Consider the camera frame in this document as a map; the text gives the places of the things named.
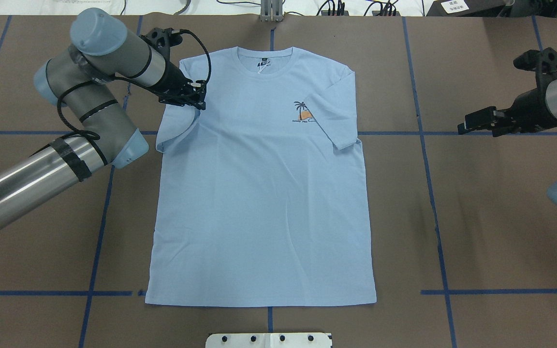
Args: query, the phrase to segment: light blue t-shirt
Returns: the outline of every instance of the light blue t-shirt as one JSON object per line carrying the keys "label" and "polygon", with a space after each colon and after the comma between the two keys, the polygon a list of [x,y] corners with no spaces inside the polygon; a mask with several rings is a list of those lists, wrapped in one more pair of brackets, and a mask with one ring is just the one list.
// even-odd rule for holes
{"label": "light blue t-shirt", "polygon": [[[211,54],[207,109],[167,106],[146,303],[376,302],[354,72],[300,48]],[[179,68],[205,79],[205,56]]]}

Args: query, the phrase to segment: silver robot arm segment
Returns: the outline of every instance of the silver robot arm segment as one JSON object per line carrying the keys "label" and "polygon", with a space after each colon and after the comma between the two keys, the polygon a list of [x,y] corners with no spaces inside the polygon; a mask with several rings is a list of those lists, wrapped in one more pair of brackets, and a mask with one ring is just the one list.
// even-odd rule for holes
{"label": "silver robot arm segment", "polygon": [[67,123],[75,132],[0,174],[0,229],[101,167],[111,163],[122,168],[148,151],[106,82],[131,81],[155,93],[160,102],[205,108],[207,80],[192,82],[169,62],[168,51],[181,42],[179,34],[154,29],[149,35],[162,41],[137,37],[100,9],[79,14],[70,31],[73,44],[38,70],[34,84],[53,105],[69,106],[85,129]]}

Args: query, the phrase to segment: black cable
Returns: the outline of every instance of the black cable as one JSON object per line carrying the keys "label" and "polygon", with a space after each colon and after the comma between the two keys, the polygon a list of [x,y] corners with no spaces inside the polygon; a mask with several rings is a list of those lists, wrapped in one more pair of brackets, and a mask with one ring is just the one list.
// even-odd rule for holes
{"label": "black cable", "polygon": [[394,7],[394,11],[393,11],[393,16],[396,15],[396,6],[395,4],[398,2],[398,0],[395,0],[395,2],[393,2],[393,7]]}
{"label": "black cable", "polygon": [[218,2],[219,4],[225,4],[225,5],[251,4],[251,5],[261,6],[261,4],[257,4],[256,2],[252,2],[252,1],[227,2],[227,1],[216,0],[216,2]]}
{"label": "black cable", "polygon": [[315,15],[319,15],[326,4],[328,4],[328,13],[330,14],[330,3],[332,3],[332,7],[334,7],[334,0],[326,0],[323,4],[321,4],[321,6],[319,6],[318,13]]}
{"label": "black cable", "polygon": [[207,79],[205,79],[205,83],[210,82],[210,76],[212,75],[212,62],[210,61],[210,53],[208,53],[207,48],[205,48],[205,44],[201,42],[201,39],[199,39],[197,35],[195,35],[192,31],[188,29],[181,29],[179,32],[192,36],[195,40],[197,40],[197,42],[199,42],[201,48],[203,48],[203,52],[207,57]]}
{"label": "black cable", "polygon": [[68,90],[66,90],[66,92],[62,93],[60,95],[59,98],[57,98],[57,114],[59,115],[59,119],[64,123],[64,125],[66,125],[66,127],[70,128],[70,130],[75,133],[75,134],[79,134],[80,136],[83,136],[85,138],[87,138],[88,140],[99,140],[100,136],[98,135],[98,133],[96,132],[92,132],[91,130],[87,131],[87,130],[80,130],[78,128],[76,128],[75,126],[73,126],[71,123],[68,122],[68,120],[66,119],[66,117],[64,116],[64,113],[61,110],[61,104],[64,101],[64,98],[66,97],[66,95],[69,95],[70,93],[74,92],[75,90],[77,90],[78,88],[84,87],[84,86],[89,86],[91,84],[93,84],[93,81],[85,81],[85,82],[81,82],[80,84],[77,84],[76,86],[73,86],[71,88],[69,88]]}
{"label": "black cable", "polygon": [[367,13],[369,13],[369,9],[371,8],[371,6],[373,6],[374,4],[380,4],[380,13],[384,7],[384,4],[381,1],[372,1],[371,4],[369,4],[369,6],[367,7],[367,9],[365,9],[365,14],[363,14],[362,16],[364,17]]}
{"label": "black cable", "polygon": [[382,11],[380,11],[380,13],[378,13],[378,16],[385,16],[387,13],[389,13],[389,15],[391,15],[393,13],[393,11],[391,10],[391,3],[387,2],[384,5],[384,8],[382,9]]}
{"label": "black cable", "polygon": [[182,14],[184,13],[184,11],[186,11],[188,9],[188,7],[190,7],[192,0],[186,0],[186,4],[184,5],[184,7],[182,7],[181,10],[177,11],[176,13],[174,13],[173,15],[178,15],[178,14]]}

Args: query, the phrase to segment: printed logo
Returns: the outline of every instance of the printed logo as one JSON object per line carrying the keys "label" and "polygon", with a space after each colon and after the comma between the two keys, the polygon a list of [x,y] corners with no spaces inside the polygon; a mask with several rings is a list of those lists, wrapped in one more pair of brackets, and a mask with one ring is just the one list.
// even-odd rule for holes
{"label": "printed logo", "polygon": [[307,105],[302,101],[294,101],[296,106],[296,111],[298,112],[298,119],[292,120],[292,122],[316,122],[315,118],[307,108]]}

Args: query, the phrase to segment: black tape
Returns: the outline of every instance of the black tape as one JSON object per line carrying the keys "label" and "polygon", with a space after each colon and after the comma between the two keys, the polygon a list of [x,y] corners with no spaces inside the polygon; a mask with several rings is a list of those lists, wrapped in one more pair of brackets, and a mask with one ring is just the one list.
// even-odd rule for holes
{"label": "black tape", "polygon": [[84,122],[86,119],[91,117],[93,114],[95,114],[95,113],[99,112],[100,110],[102,110],[103,108],[106,108],[107,106],[111,106],[113,104],[117,104],[117,101],[115,99],[111,99],[110,101],[107,101],[106,103],[102,103],[99,106],[96,106],[95,108],[86,112],[83,116],[79,117],[79,121]]}
{"label": "black tape", "polygon": [[77,156],[73,148],[71,148],[64,139],[58,137],[51,141],[49,145],[59,154],[62,160],[68,164],[68,167],[73,170],[79,181],[83,181],[91,176],[91,171],[87,167],[85,161]]}

